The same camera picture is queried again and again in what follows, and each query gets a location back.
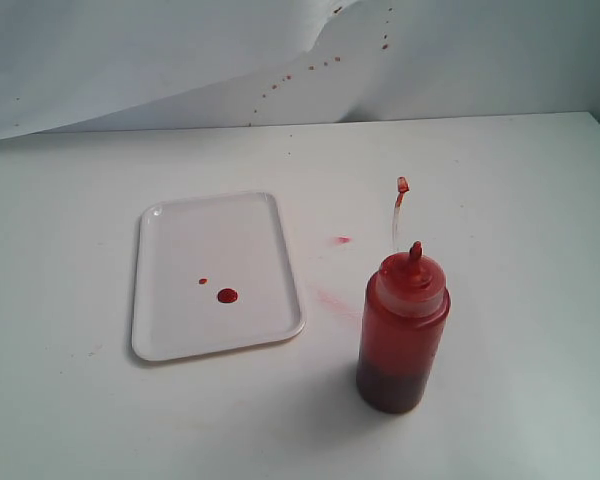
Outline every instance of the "bottle cap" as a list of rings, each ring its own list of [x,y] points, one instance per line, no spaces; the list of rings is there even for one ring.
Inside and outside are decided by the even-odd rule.
[[[409,253],[396,253],[382,262],[376,291],[392,313],[427,317],[443,307],[446,278],[440,265],[422,255],[421,243],[415,242]]]

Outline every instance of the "plastic bottle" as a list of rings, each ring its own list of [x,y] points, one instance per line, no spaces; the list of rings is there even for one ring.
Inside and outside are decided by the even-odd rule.
[[[418,405],[450,307],[444,272],[420,242],[382,262],[367,284],[356,374],[367,403],[387,413]]]

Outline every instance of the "white paper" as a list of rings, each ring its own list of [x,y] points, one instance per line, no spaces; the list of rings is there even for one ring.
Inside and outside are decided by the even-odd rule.
[[[356,0],[0,0],[0,139],[288,62]]]

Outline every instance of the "white table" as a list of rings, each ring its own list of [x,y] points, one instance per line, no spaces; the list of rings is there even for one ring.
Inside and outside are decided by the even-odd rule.
[[[392,417],[353,369],[399,175],[404,242],[443,265],[452,310],[423,403]],[[283,208],[304,332],[141,363],[139,215],[249,189]],[[575,113],[0,142],[0,480],[25,478],[599,479],[600,127]]]

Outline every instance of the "red drop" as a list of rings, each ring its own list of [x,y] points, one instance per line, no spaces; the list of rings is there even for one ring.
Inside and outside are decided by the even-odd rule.
[[[238,292],[233,288],[223,288],[218,292],[218,301],[220,303],[233,303],[238,299]]]

